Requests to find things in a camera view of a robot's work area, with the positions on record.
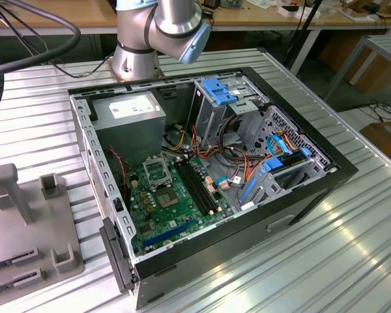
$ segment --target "yellow wire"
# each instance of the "yellow wire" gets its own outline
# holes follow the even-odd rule
[[[184,137],[185,137],[185,132],[182,132],[180,142],[174,148],[171,148],[172,151],[176,151],[181,148],[182,144],[184,143]]]

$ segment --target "metal table frame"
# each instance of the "metal table frame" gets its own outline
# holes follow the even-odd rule
[[[64,68],[75,73],[96,64]],[[190,66],[168,57],[161,57],[160,64],[167,76],[253,67],[359,172],[298,224],[142,312],[391,311],[391,161],[267,53],[209,52]],[[113,82],[109,70],[102,67],[89,78],[74,80],[44,66],[7,74],[6,80],[0,164],[15,162],[20,181],[49,172],[66,179],[85,271],[0,306],[0,312],[135,312],[133,298],[119,293],[98,234],[102,220],[66,93]]]
[[[391,35],[391,25],[386,24],[378,26],[378,23],[374,20],[373,25],[368,25],[367,22],[360,23],[356,22],[348,26],[338,26],[320,23],[319,25],[311,25],[308,27],[310,33],[307,36],[306,41],[304,42],[300,52],[297,55],[290,71],[293,74],[297,74],[304,63],[307,55],[309,54],[311,48],[313,47],[317,37],[321,31],[328,30],[357,30],[357,29],[385,29],[386,35]],[[213,31],[294,31],[297,28],[297,25],[213,25]],[[116,27],[82,27],[81,33],[83,35],[99,35],[99,34],[116,34]],[[71,32],[66,28],[55,27],[55,28],[37,28],[35,29],[39,35],[71,35]],[[23,35],[31,35],[31,33],[26,29],[20,29],[20,33]],[[0,28],[0,36],[13,36],[13,32],[9,28]],[[368,57],[367,61],[362,65],[360,70],[354,75],[351,80],[351,84],[355,84],[358,79],[361,77],[363,72],[371,64],[375,56],[371,55]]]
[[[377,54],[381,55],[391,62],[391,36],[363,36],[359,40],[350,56],[348,56],[342,67],[339,69],[338,73],[334,76],[333,80],[330,82],[327,92],[323,97],[325,101],[330,99],[333,92],[336,90],[337,86],[346,75],[347,71],[350,69],[356,58],[360,55],[365,47],[371,49],[372,54],[375,56]],[[371,61],[375,58],[375,56],[372,57],[372,54],[368,57],[368,59],[371,59]]]

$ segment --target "ram slot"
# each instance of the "ram slot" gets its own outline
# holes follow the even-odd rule
[[[206,216],[209,214],[210,210],[215,211],[216,206],[206,188],[200,182],[193,167],[191,167],[191,165],[187,162],[181,162],[175,163],[175,169],[180,175],[182,182],[189,191],[201,214]]]

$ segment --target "chip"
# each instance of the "chip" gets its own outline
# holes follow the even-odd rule
[[[138,229],[139,229],[140,233],[147,233],[148,231],[152,230],[151,225],[149,225],[149,224],[139,226]]]
[[[171,188],[163,188],[155,192],[156,197],[161,205],[161,208],[165,209],[171,205],[179,203],[178,197],[175,191]]]

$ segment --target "motherboard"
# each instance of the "motherboard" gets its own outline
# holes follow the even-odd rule
[[[209,177],[196,156],[178,162],[148,160],[128,173],[130,216],[137,230],[132,244],[137,256],[234,214]]]

